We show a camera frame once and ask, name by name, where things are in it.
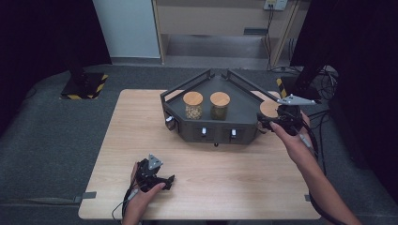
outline wall socket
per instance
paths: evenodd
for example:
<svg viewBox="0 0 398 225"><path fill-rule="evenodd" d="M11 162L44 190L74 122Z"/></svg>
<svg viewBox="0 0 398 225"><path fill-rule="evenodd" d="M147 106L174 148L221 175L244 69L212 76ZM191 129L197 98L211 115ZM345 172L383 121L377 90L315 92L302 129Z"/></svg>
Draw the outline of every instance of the wall socket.
<svg viewBox="0 0 398 225"><path fill-rule="evenodd" d="M266 3L264 4L264 10L278 10L278 11L283 11L286 8L288 0L266 0Z"/></svg>

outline jar with wooden lid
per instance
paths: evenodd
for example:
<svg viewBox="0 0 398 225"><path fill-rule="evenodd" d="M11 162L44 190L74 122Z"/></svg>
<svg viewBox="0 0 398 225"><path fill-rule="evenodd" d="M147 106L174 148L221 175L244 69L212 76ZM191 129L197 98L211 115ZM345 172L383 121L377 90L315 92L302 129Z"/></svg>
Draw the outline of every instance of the jar with wooden lid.
<svg viewBox="0 0 398 225"><path fill-rule="evenodd" d="M216 92L210 96L210 116L213 120L225 120L228 113L230 97L224 92Z"/></svg>
<svg viewBox="0 0 398 225"><path fill-rule="evenodd" d="M185 102L185 115L188 119L200 119L202 117L203 96L199 92L188 92L183 98Z"/></svg>

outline person's right hand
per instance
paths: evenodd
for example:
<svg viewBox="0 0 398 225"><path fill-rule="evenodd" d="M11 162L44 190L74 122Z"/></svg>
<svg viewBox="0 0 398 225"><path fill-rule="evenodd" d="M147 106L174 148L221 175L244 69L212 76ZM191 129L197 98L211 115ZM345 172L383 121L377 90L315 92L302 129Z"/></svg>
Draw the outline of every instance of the person's right hand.
<svg viewBox="0 0 398 225"><path fill-rule="evenodd" d="M310 119L306 114L301 112L303 120L307 123L307 125L310 125ZM275 134L282 140L284 143L287 153L289 154L290 158L296 163L296 164L301 164L305 163L307 160L313 160L314 156L308 149L308 147L303 143L299 135L296 136L291 136L284 129L279 126L276 123L271 122L270 123L273 131ZM307 129L302 128L300 133L304 135L304 137L307 139L307 141L311 143L310 136L308 135Z"/></svg>

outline black base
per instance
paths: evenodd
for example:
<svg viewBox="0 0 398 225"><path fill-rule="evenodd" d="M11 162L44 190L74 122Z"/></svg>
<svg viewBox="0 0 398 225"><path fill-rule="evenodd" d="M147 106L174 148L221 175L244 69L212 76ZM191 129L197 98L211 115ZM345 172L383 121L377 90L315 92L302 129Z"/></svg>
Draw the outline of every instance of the black base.
<svg viewBox="0 0 398 225"><path fill-rule="evenodd" d="M295 90L296 79L297 78L295 77L281 77L284 90L288 96L290 96L290 94L293 94L297 97L302 97L310 100L321 99L316 88L312 86L309 86L308 89L303 93L296 93L297 92Z"/></svg>
<svg viewBox="0 0 398 225"><path fill-rule="evenodd" d="M98 87L101 85L103 73L85 73L87 78L87 85L78 85L70 77L64 90L61 92L62 96L95 96Z"/></svg>

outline yellow and black tape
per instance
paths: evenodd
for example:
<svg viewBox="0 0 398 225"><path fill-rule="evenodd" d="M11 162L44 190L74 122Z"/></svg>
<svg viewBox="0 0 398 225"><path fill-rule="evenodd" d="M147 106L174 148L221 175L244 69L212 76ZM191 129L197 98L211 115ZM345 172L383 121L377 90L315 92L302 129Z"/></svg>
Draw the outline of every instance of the yellow and black tape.
<svg viewBox="0 0 398 225"><path fill-rule="evenodd" d="M279 91L281 92L281 98L286 98L287 97L287 92L286 92L286 89L284 88L284 85L282 83L281 78L278 78L276 80L276 83L278 84Z"/></svg>
<svg viewBox="0 0 398 225"><path fill-rule="evenodd" d="M62 99L94 99L97 98L100 95L100 91L103 88L103 85L105 85L106 79L108 79L108 75L103 75L102 79L99 82L99 85L97 87L96 93L92 95L61 95Z"/></svg>

